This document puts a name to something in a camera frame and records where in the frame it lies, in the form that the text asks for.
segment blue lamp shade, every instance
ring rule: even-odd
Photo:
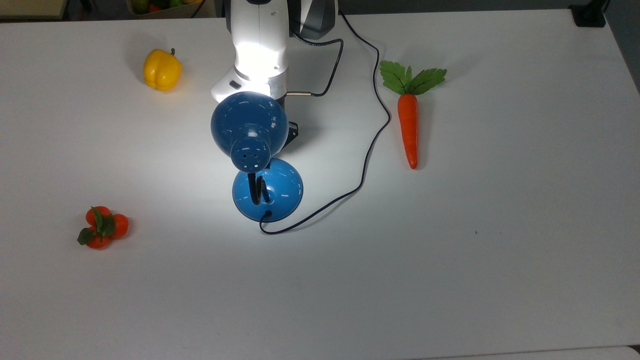
[[[289,123],[274,99],[257,92],[238,92],[213,111],[211,134],[238,170],[258,172],[282,150]]]
[[[302,178],[298,171],[288,162],[273,158],[268,169],[256,173],[256,177],[260,176],[264,178],[269,197],[268,200],[261,197],[256,205],[251,199],[247,174],[236,175],[232,195],[238,210],[254,221],[274,222],[289,216],[302,199]],[[271,216],[264,217],[267,210]]]

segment power cord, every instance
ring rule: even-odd
[[[191,15],[191,17],[189,19],[193,19],[194,17],[196,17],[196,15],[198,14],[198,12],[200,11],[200,9],[202,8],[202,5],[204,5],[204,2],[206,0],[202,0],[200,2],[200,5],[198,5],[198,8],[196,9],[196,11],[193,12],[193,14]]]
[[[367,44],[369,47],[372,47],[375,51],[376,51],[376,65],[373,68],[373,75],[372,75],[372,82],[373,82],[373,90],[376,94],[376,98],[378,99],[378,102],[380,103],[380,105],[382,106],[382,108],[385,110],[385,112],[387,113],[387,121],[384,123],[384,125],[382,125],[382,127],[380,127],[380,129],[378,130],[378,132],[376,133],[376,135],[373,137],[373,140],[371,140],[371,144],[369,145],[369,149],[367,150],[367,154],[365,155],[364,158],[364,164],[362,166],[362,175],[360,176],[360,183],[358,184],[358,186],[351,190],[350,192],[344,193],[340,196],[338,196],[337,198],[331,200],[329,203],[327,203],[326,205],[324,205],[322,208],[319,208],[318,210],[314,211],[311,215],[307,216],[306,218],[300,220],[299,222],[296,222],[295,224],[286,227],[282,230],[277,230],[277,231],[267,231],[264,229],[263,224],[264,224],[264,220],[267,219],[268,217],[271,216],[271,212],[270,211],[266,211],[265,214],[262,216],[262,218],[260,219],[260,230],[268,235],[276,235],[276,234],[282,234],[285,233],[291,229],[295,229],[296,227],[300,226],[301,224],[304,224],[306,221],[308,221],[309,219],[313,218],[314,216],[318,215],[320,212],[324,211],[326,208],[330,207],[331,205],[335,204],[336,202],[355,194],[356,192],[360,191],[360,189],[362,188],[362,185],[364,184],[364,180],[365,177],[367,175],[367,168],[369,167],[369,159],[371,158],[371,153],[373,152],[373,147],[376,144],[376,141],[378,140],[378,137],[380,136],[380,134],[382,133],[382,131],[387,127],[387,125],[389,125],[389,122],[391,122],[391,112],[389,112],[389,109],[387,108],[387,106],[385,105],[385,103],[382,101],[382,99],[380,98],[380,94],[378,93],[378,82],[376,81],[376,73],[378,71],[378,64],[380,62],[380,50],[378,50],[377,47],[373,46],[370,42],[364,40],[360,35],[358,35],[358,33],[353,29],[353,27],[351,26],[351,24],[349,23],[349,21],[347,20],[346,16],[344,16],[344,13],[339,10],[338,14],[344,19],[345,24],[347,24],[347,27],[351,30],[351,32],[358,38],[360,39],[360,41],[362,41],[363,43]]]
[[[340,43],[340,50],[338,50],[338,57],[335,59],[335,64],[333,65],[333,71],[331,71],[331,76],[329,77],[329,83],[326,85],[326,88],[324,88],[323,92],[321,92],[320,94],[316,94],[313,92],[300,92],[300,91],[287,92],[287,95],[324,96],[326,92],[329,91],[329,88],[331,87],[331,83],[333,82],[333,77],[335,76],[335,71],[338,69],[338,63],[340,63],[340,57],[342,56],[342,49],[344,48],[344,41],[341,38],[337,38],[335,40],[329,40],[327,42],[311,42],[309,40],[301,38],[299,34],[293,33],[293,36],[295,36],[301,42],[311,46],[327,46],[327,45],[335,44],[337,42]]]

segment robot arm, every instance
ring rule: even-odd
[[[289,32],[317,39],[333,28],[337,0],[225,0],[236,62],[211,89],[218,102],[252,91],[281,100],[287,93]]]
[[[236,62],[212,89],[218,102],[240,91],[279,99],[287,93],[289,11],[286,0],[231,0],[227,16]]]

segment fruit leaf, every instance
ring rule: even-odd
[[[97,233],[102,232],[102,224],[104,223],[104,219],[102,218],[102,214],[100,211],[93,206],[91,207],[91,211],[93,212],[93,217],[95,217],[95,231]]]
[[[411,80],[411,83],[407,86],[407,92],[413,95],[424,94],[430,88],[443,82],[446,74],[447,71],[445,69],[422,70]]]
[[[405,86],[407,84],[406,76],[411,76],[411,68],[405,72],[404,66],[399,63],[382,60],[380,62],[380,75],[382,75],[382,80],[384,80],[382,85],[402,95],[405,93]]]
[[[101,233],[103,236],[111,236],[114,231],[116,231],[116,222],[113,220],[113,214],[109,214],[104,218]]]
[[[93,238],[93,235],[94,232],[88,227],[85,227],[84,229],[80,230],[80,234],[78,235],[78,243],[80,245],[86,245],[86,243],[88,243],[91,238]]]

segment orange carrot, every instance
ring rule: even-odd
[[[400,95],[398,118],[406,159],[409,161],[409,167],[416,168],[418,166],[418,99],[415,95]]]
[[[444,81],[447,74],[443,69],[420,71],[412,77],[411,67],[406,70],[399,63],[380,62],[380,74],[387,88],[400,94],[398,118],[404,143],[404,153],[411,168],[418,166],[418,100],[416,95],[424,94],[430,88]]]

